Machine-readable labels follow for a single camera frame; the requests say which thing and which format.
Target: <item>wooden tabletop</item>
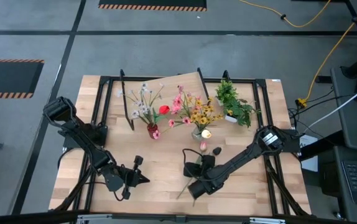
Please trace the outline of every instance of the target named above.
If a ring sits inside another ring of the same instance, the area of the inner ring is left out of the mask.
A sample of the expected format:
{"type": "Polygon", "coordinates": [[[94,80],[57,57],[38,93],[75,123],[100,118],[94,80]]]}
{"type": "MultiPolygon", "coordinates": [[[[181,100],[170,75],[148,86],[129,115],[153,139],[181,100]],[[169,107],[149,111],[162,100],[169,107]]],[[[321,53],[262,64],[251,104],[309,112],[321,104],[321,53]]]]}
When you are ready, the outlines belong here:
{"type": "MultiPolygon", "coordinates": [[[[96,98],[100,76],[85,75],[76,101],[77,115],[84,122],[90,122],[96,98]]],[[[280,80],[266,80],[269,101],[271,104],[274,125],[282,129],[290,128],[289,116],[285,102],[284,92],[280,80]]],[[[206,83],[210,96],[216,95],[218,83],[206,83]]],[[[251,102],[254,106],[254,96],[251,84],[235,83],[239,97],[251,102]]],[[[108,139],[105,149],[111,151],[118,164],[132,167],[134,157],[140,155],[144,162],[140,166],[142,173],[151,180],[147,184],[140,184],[131,188],[129,200],[117,202],[112,192],[103,184],[96,184],[91,203],[91,212],[110,213],[153,213],[153,214],[191,214],[191,215],[271,215],[269,194],[267,188],[264,161],[259,157],[236,172],[232,173],[222,189],[213,195],[202,195],[193,206],[193,198],[186,189],[179,199],[177,195],[188,182],[188,177],[183,176],[183,148],[198,150],[199,143],[191,138],[190,133],[194,125],[179,126],[164,132],[160,139],[153,140],[149,137],[146,125],[140,120],[134,120],[135,131],[132,131],[124,117],[123,98],[118,98],[116,93],[121,89],[120,82],[113,83],[113,96],[111,97],[107,125],[109,127],[108,139]]],[[[263,102],[262,91],[259,96],[263,102]]],[[[213,102],[217,111],[222,109],[213,102]]],[[[261,103],[262,116],[266,124],[267,118],[264,104],[261,103]]],[[[243,151],[253,140],[257,129],[257,117],[251,117],[251,127],[241,127],[225,120],[213,123],[208,129],[212,137],[207,139],[208,150],[219,146],[223,150],[216,157],[216,164],[230,160],[237,153],[243,151]]],[[[168,129],[167,122],[158,123],[160,131],[168,129]]],[[[57,174],[50,208],[60,205],[78,181],[83,151],[73,150],[61,161],[57,174]]],[[[289,153],[280,154],[285,185],[289,192],[310,213],[307,193],[302,177],[299,161],[289,153]]],[[[195,162],[196,155],[189,154],[187,161],[195,162]]],[[[80,208],[84,207],[87,185],[83,188],[80,208]]],[[[276,189],[278,210],[282,213],[281,197],[276,189]]]]}

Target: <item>hazard stripe tape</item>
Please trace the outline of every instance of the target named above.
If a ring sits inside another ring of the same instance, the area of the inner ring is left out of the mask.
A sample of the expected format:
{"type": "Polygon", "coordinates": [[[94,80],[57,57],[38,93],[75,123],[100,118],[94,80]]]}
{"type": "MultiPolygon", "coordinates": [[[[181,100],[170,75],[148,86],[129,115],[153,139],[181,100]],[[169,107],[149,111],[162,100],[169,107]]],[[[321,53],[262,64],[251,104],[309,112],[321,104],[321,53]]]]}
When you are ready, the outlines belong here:
{"type": "Polygon", "coordinates": [[[39,60],[39,59],[0,59],[0,62],[39,62],[39,63],[44,63],[44,60],[39,60]]]}
{"type": "Polygon", "coordinates": [[[135,10],[157,10],[157,11],[192,11],[206,12],[205,7],[188,7],[188,6],[138,6],[122,4],[100,4],[99,9],[135,9],[135,10]]]}
{"type": "Polygon", "coordinates": [[[0,93],[0,98],[5,99],[29,99],[33,93],[0,93]]]}

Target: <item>red flower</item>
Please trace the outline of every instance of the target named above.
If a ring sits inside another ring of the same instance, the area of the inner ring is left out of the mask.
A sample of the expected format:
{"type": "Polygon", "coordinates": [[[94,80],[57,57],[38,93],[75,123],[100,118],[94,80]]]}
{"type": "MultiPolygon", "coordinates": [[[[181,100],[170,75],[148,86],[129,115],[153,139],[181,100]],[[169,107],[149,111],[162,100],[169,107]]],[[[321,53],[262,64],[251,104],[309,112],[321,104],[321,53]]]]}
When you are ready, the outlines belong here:
{"type": "Polygon", "coordinates": [[[167,105],[160,106],[160,108],[159,108],[159,114],[167,114],[169,111],[170,111],[170,108],[167,105]]]}

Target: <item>gray floor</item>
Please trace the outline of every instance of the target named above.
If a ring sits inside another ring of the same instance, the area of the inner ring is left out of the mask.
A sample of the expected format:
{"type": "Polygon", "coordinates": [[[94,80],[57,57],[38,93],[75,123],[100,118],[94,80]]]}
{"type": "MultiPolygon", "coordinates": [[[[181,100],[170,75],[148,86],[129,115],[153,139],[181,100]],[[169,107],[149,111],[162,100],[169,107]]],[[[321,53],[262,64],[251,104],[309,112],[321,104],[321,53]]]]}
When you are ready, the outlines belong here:
{"type": "MultiPolygon", "coordinates": [[[[0,0],[0,30],[70,30],[79,3],[79,0],[0,0]]],[[[79,30],[295,30],[272,12],[237,0],[208,0],[207,12],[109,11],[98,9],[97,3],[87,0],[79,30]]],[[[258,3],[286,13],[296,24],[307,22],[323,6],[322,2],[290,0],[258,3]]],[[[357,10],[357,1],[353,3],[357,10]]],[[[345,30],[350,22],[345,5],[332,3],[320,19],[304,30],[345,30]]],[[[32,99],[0,100],[0,142],[4,142],[0,151],[0,215],[9,213],[67,40],[66,35],[0,35],[0,58],[45,60],[32,99]]],[[[337,40],[338,37],[81,35],[75,38],[58,95],[75,101],[83,75],[118,75],[122,68],[129,76],[169,76],[200,67],[204,77],[220,77],[228,70],[232,77],[279,78],[287,106],[294,107],[294,100],[307,94],[313,75],[337,40]]],[[[328,75],[330,68],[350,65],[356,60],[357,37],[346,38],[322,74],[328,75]]],[[[330,85],[315,85],[312,98],[329,91],[330,85]]],[[[326,103],[304,113],[300,119],[310,124],[335,106],[335,102],[326,103]]],[[[338,129],[337,114],[314,127],[323,136],[338,129]]],[[[57,130],[49,127],[24,213],[47,210],[62,142],[57,130]]],[[[313,174],[304,176],[312,212],[318,217],[333,218],[332,211],[337,210],[335,200],[322,195],[312,181],[313,174]]]]}

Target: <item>white cable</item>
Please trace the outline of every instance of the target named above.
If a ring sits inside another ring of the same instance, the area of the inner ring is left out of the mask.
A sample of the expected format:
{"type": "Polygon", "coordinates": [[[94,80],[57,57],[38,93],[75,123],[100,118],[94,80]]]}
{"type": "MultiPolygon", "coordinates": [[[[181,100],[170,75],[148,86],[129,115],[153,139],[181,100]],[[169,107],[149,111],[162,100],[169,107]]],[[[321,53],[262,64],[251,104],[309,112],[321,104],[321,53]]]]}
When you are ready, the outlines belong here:
{"type": "Polygon", "coordinates": [[[351,100],[355,99],[357,97],[357,94],[355,94],[353,97],[351,97],[348,101],[346,101],[346,103],[343,103],[341,106],[339,106],[338,108],[336,108],[335,110],[333,110],[331,113],[328,113],[327,115],[325,115],[324,117],[320,118],[318,121],[312,123],[303,133],[305,133],[307,130],[309,130],[314,124],[317,124],[318,122],[322,121],[323,119],[331,116],[334,112],[340,110],[340,108],[346,106],[346,104],[348,104],[351,100]]]}

